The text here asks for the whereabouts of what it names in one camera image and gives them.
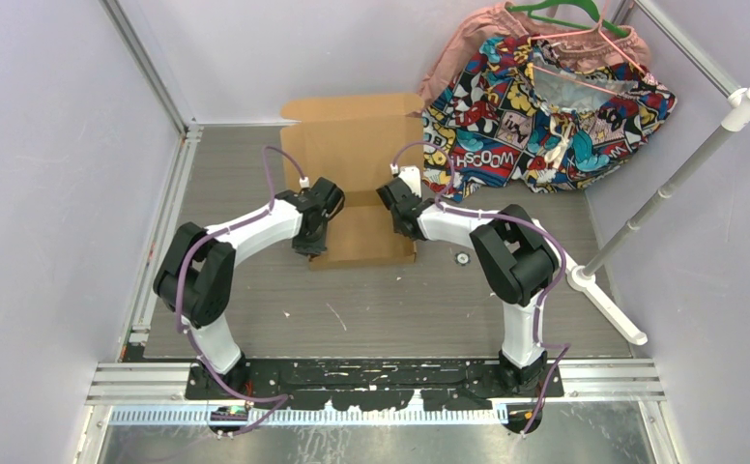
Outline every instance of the pink clothing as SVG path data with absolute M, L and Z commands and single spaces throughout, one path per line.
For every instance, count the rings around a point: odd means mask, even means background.
M 548 35 L 577 31 L 569 27 L 535 21 L 525 13 L 509 13 L 506 5 L 514 6 L 511 2 L 503 2 L 494 7 L 483 8 L 470 14 L 460 24 L 444 47 L 441 56 L 420 83 L 418 94 L 423 98 L 424 107 L 429 106 L 441 95 L 451 80 L 463 71 L 477 49 L 489 38 L 517 38 L 530 34 Z M 628 35 L 621 39 L 616 39 L 609 31 L 604 33 L 637 63 L 648 66 L 651 60 L 649 46 L 637 36 L 634 28 L 620 28 L 628 31 Z M 625 61 L 608 43 L 592 33 L 555 38 L 553 45 L 561 63 L 575 71 L 591 71 Z

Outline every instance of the drawstring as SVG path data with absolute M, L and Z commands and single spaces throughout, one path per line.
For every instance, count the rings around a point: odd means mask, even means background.
M 546 162 L 553 162 L 555 167 L 559 166 L 563 162 L 563 155 L 568 150 L 568 144 L 571 143 L 571 132 L 574 131 L 574 123 L 569 122 L 562 133 L 557 132 L 557 122 L 555 118 L 549 118 L 549 132 L 552 135 L 559 137 L 560 142 L 553 149 L 546 152 L 543 159 Z

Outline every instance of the open cardboard box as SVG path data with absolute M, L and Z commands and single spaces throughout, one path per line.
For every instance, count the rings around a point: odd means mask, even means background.
M 325 177 L 346 194 L 343 211 L 327 231 L 327 251 L 310 269 L 412 263 L 415 244 L 392 230 L 392 218 L 375 189 L 391 179 L 398 150 L 422 140 L 416 94 L 359 95 L 289 101 L 281 116 L 299 121 L 281 130 L 281 148 L 302 166 L 311 182 Z M 422 166 L 423 150 L 407 150 L 400 165 Z M 299 176 L 284 163 L 287 188 Z

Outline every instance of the clothing rack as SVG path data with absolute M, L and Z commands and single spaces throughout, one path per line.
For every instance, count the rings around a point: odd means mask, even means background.
M 707 55 L 671 18 L 652 0 L 622 0 L 615 10 L 613 22 L 624 24 L 639 9 L 657 28 L 688 58 L 708 81 L 728 98 L 731 109 L 714 132 L 691 154 L 671 178 L 657 189 L 656 193 L 640 208 L 631 219 L 612 237 L 596 256 L 583 266 L 573 261 L 566 263 L 566 279 L 571 288 L 582 292 L 628 340 L 636 345 L 648 342 L 645 333 L 620 310 L 605 292 L 595 283 L 594 273 L 611 260 L 612 255 L 672 197 L 674 192 L 702 166 L 711 155 L 735 133 L 750 122 L 750 87 L 742 88 L 725 72 L 716 61 Z

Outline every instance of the clothing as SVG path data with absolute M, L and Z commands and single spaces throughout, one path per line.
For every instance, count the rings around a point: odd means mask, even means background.
M 429 69 L 420 83 L 418 94 L 424 107 L 441 95 L 451 80 L 460 73 L 477 49 L 487 39 L 496 36 L 523 37 L 528 35 L 560 34 L 576 32 L 577 29 L 537 22 L 525 13 L 510 13 L 505 7 L 513 7 L 511 2 L 503 2 L 494 7 L 477 10 L 467 17 L 457 28 L 444 47 L 441 56 Z M 637 36 L 634 28 L 620 26 L 628 35 L 618 39 L 610 31 L 603 31 L 619 48 L 637 63 L 649 66 L 651 53 L 649 46 Z M 601 66 L 616 65 L 624 60 L 608 43 L 596 34 L 559 38 L 556 51 L 564 66 L 577 71 L 590 71 Z
M 583 189 L 629 160 L 676 102 L 650 73 L 629 63 L 574 72 L 544 40 L 497 37 L 423 111 L 423 132 L 455 163 L 446 195 L 456 201 L 509 179 L 538 192 Z M 423 181 L 441 191 L 448 180 L 444 155 L 427 150 Z

